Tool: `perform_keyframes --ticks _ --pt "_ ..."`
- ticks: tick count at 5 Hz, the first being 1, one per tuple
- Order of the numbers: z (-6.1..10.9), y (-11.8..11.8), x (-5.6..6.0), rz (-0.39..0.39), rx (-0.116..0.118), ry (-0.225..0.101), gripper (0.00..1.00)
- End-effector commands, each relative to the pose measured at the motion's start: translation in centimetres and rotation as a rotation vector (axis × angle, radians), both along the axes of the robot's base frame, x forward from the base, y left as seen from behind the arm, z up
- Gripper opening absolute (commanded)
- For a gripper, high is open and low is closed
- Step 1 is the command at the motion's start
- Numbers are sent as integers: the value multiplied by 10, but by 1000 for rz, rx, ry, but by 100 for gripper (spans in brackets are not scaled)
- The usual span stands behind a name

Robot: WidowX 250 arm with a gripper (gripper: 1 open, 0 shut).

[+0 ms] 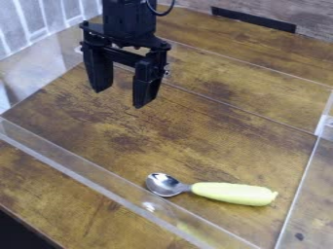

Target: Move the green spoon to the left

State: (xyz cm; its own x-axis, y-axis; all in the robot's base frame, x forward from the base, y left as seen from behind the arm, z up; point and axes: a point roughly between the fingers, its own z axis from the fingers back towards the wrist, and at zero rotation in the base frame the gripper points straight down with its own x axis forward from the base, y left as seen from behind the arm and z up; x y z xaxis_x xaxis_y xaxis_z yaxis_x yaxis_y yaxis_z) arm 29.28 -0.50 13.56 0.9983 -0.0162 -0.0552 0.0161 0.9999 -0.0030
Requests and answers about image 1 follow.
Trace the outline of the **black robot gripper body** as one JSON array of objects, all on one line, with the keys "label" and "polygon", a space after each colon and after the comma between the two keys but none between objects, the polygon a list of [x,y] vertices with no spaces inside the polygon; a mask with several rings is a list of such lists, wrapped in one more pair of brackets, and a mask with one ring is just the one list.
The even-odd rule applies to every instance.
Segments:
[{"label": "black robot gripper body", "polygon": [[158,0],[101,0],[101,4],[103,21],[79,25],[84,65],[97,68],[116,62],[134,67],[146,60],[164,68],[171,45],[155,35],[156,18],[171,9],[159,12]]}]

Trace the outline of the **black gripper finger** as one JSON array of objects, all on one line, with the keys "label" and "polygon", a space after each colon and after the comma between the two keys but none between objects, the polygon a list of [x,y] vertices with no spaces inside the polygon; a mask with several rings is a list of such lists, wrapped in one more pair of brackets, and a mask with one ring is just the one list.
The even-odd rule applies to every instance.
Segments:
[{"label": "black gripper finger", "polygon": [[166,51],[150,51],[135,63],[132,105],[136,109],[142,108],[156,98],[166,73],[166,65]]},{"label": "black gripper finger", "polygon": [[99,93],[113,84],[113,63],[101,47],[83,43],[81,52],[89,86]]}]

